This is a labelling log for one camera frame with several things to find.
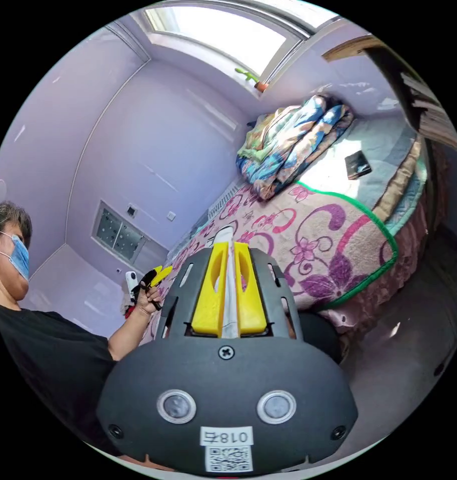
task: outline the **black t-shirt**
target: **black t-shirt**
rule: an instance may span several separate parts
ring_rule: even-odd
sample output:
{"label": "black t-shirt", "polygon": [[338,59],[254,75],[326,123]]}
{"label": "black t-shirt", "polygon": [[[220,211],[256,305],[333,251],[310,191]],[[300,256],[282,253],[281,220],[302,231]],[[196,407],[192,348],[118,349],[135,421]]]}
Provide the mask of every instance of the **black t-shirt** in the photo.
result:
{"label": "black t-shirt", "polygon": [[0,332],[25,381],[80,439],[116,457],[96,408],[116,362],[108,340],[55,312],[0,305]]}

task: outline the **face mask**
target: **face mask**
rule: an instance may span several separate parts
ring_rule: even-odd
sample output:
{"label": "face mask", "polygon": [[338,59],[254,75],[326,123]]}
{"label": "face mask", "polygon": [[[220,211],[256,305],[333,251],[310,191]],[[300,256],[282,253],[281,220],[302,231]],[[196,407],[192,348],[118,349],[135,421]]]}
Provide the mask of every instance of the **face mask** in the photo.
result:
{"label": "face mask", "polygon": [[13,249],[12,255],[7,255],[3,251],[0,251],[0,254],[5,255],[9,260],[10,263],[17,269],[18,273],[22,275],[22,277],[29,281],[29,251],[24,243],[20,240],[17,235],[7,235],[3,231],[0,231],[0,234],[5,235],[12,239],[12,242],[15,245]]}

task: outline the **hand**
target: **hand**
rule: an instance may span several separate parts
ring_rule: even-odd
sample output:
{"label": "hand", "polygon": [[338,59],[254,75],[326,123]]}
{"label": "hand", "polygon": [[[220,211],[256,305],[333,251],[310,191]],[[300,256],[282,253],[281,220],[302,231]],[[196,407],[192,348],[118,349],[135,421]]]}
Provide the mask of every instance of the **hand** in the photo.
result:
{"label": "hand", "polygon": [[142,310],[147,315],[152,315],[154,312],[157,311],[155,305],[152,301],[162,303],[162,298],[159,294],[159,289],[156,286],[153,286],[145,293],[145,284],[144,282],[140,282],[140,292],[138,293],[137,298],[137,307]]}

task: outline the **bed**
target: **bed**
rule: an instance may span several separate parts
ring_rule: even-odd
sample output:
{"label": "bed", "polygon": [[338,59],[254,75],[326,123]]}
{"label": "bed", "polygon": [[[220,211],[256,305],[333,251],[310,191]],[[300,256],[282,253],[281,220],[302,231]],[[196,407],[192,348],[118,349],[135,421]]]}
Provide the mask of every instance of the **bed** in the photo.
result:
{"label": "bed", "polygon": [[[348,181],[344,159],[361,146],[372,173]],[[318,311],[345,339],[363,335],[415,272],[428,234],[445,214],[447,165],[437,144],[429,147],[436,171],[426,141],[404,117],[354,120],[276,196],[262,201],[244,184],[214,218],[193,228],[167,257],[173,271],[160,284],[162,297],[185,259],[210,247],[217,231],[232,225],[236,241],[275,258],[300,310]],[[335,213],[342,210],[345,223]],[[315,217],[319,220],[307,220]],[[344,254],[349,262],[340,245],[351,251]],[[142,343],[155,337],[159,317]]]}

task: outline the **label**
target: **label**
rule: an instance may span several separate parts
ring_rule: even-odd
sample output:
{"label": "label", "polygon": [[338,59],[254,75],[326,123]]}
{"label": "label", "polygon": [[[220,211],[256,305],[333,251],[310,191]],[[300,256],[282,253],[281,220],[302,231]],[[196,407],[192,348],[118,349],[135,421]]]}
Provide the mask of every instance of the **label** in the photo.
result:
{"label": "label", "polygon": [[206,446],[205,471],[217,474],[253,472],[252,447]]}
{"label": "label", "polygon": [[249,447],[253,444],[254,433],[251,426],[200,427],[200,445],[202,447]]}

